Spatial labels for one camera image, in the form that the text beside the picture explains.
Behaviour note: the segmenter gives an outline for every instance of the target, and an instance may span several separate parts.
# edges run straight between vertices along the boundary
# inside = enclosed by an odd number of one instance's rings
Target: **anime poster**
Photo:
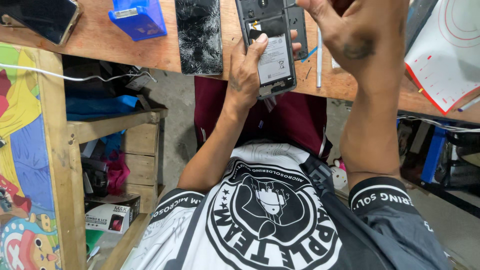
[[[35,67],[0,43],[0,62]],[[0,270],[61,269],[37,73],[0,67]]]

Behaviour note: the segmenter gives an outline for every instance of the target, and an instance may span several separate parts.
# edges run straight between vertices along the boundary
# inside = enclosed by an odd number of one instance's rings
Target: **man's left hand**
[[[290,31],[291,39],[294,40],[298,33]],[[234,109],[236,113],[245,115],[257,102],[260,88],[258,76],[258,60],[268,45],[266,34],[261,34],[253,44],[245,50],[243,39],[233,48],[230,56],[230,75],[225,97],[224,108]],[[301,49],[300,43],[292,43],[294,57]]]

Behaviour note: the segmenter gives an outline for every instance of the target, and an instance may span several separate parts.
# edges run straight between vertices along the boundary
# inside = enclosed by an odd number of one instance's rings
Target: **tattoo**
[[[400,34],[400,36],[402,36],[402,34],[403,34],[404,25],[405,25],[405,20],[402,18],[400,20],[400,25],[398,26],[398,33]]]
[[[230,87],[232,89],[235,89],[237,92],[241,91],[238,80],[232,74],[228,76],[228,82],[230,82]]]
[[[351,60],[363,59],[374,54],[375,50],[372,38],[359,37],[345,43],[343,46],[343,55]]]

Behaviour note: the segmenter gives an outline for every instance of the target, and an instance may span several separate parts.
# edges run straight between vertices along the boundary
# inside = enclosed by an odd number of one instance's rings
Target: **hello kitty toy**
[[[343,163],[342,158],[335,159],[333,163],[334,166],[330,167],[333,175],[333,185],[335,189],[340,190],[348,185],[347,169],[345,168],[345,163]]]

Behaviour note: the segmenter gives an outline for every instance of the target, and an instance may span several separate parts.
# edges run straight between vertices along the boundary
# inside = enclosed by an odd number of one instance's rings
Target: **wooden workbench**
[[[168,34],[164,37],[151,38],[134,42],[116,27],[108,18],[108,11],[113,9],[109,0],[78,0],[84,13],[65,47],[59,48],[36,36],[24,28],[0,27],[0,41],[46,49],[63,54],[71,54],[112,62],[140,65],[149,68],[180,72],[180,54],[178,49],[177,25],[174,0],[160,0]],[[221,28],[223,42],[223,74],[228,78],[230,52],[241,39],[240,24],[234,0],[221,0]],[[309,50],[317,46],[317,26],[305,13]],[[316,87],[316,53],[307,61],[295,63],[298,86],[295,92],[310,95],[353,100],[357,83],[342,69],[332,69],[331,55],[323,48],[322,87]],[[480,91],[474,91],[461,100],[455,108],[467,103]],[[441,113],[421,94],[418,88],[406,77],[402,83],[399,102],[400,110],[441,116]],[[480,103],[465,112],[451,110],[447,117],[480,123]]]

